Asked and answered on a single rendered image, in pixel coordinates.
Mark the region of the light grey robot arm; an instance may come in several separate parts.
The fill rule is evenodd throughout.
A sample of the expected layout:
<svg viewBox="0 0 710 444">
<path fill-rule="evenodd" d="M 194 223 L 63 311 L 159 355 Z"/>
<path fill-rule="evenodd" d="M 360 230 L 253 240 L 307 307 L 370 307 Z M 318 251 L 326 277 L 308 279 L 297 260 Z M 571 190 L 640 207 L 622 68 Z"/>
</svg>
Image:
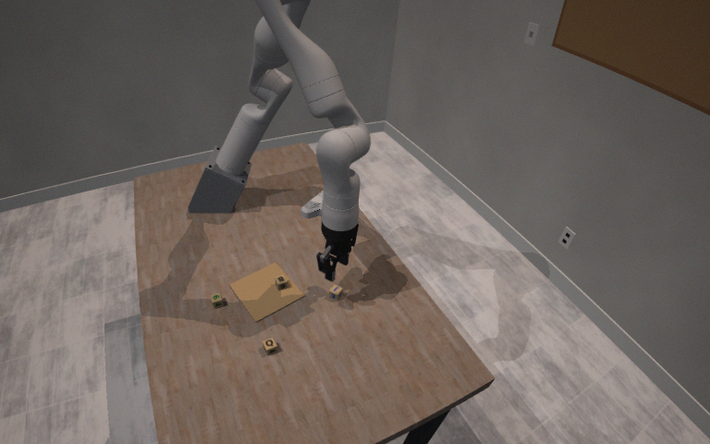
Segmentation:
<svg viewBox="0 0 710 444">
<path fill-rule="evenodd" d="M 322 216 L 327 228 L 350 230 L 358 224 L 360 177 L 349 166 L 368 153 L 370 132 L 346 96 L 332 59 L 300 31 L 311 0 L 255 1 L 263 17 L 254 33 L 249 90 L 267 105 L 245 104 L 240 109 L 216 163 L 231 175 L 244 171 L 292 89 L 292 79 L 276 69 L 289 62 L 311 114 L 327 117 L 336 128 L 317 143 L 324 190 L 302 206 L 301 216 Z"/>
</svg>

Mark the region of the tan flat mat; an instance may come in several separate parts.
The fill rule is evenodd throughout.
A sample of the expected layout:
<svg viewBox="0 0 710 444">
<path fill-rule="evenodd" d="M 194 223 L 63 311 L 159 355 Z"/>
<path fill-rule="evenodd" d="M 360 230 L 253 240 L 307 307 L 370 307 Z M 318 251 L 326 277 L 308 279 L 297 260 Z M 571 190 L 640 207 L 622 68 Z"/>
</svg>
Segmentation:
<svg viewBox="0 0 710 444">
<path fill-rule="evenodd" d="M 278 290 L 275 277 L 282 275 L 285 275 L 288 287 Z M 277 263 L 241 278 L 229 286 L 255 322 L 259 322 L 305 297 Z"/>
</svg>

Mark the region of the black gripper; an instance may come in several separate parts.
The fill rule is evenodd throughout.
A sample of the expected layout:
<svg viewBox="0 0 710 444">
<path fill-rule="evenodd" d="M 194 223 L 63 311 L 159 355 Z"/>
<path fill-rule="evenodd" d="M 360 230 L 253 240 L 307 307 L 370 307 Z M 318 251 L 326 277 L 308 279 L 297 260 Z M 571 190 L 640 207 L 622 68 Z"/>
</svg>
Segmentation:
<svg viewBox="0 0 710 444">
<path fill-rule="evenodd" d="M 343 265 L 349 263 L 349 253 L 351 252 L 351 246 L 355 245 L 358 227 L 359 224 L 350 230 L 335 231 L 327 228 L 322 222 L 322 233 L 326 239 L 326 244 L 324 252 L 317 254 L 317 262 L 319 271 L 327 274 L 325 279 L 334 282 L 337 263 L 339 262 Z M 336 257 L 330 255 L 330 253 Z M 332 265 L 330 261 L 333 262 Z"/>
</svg>

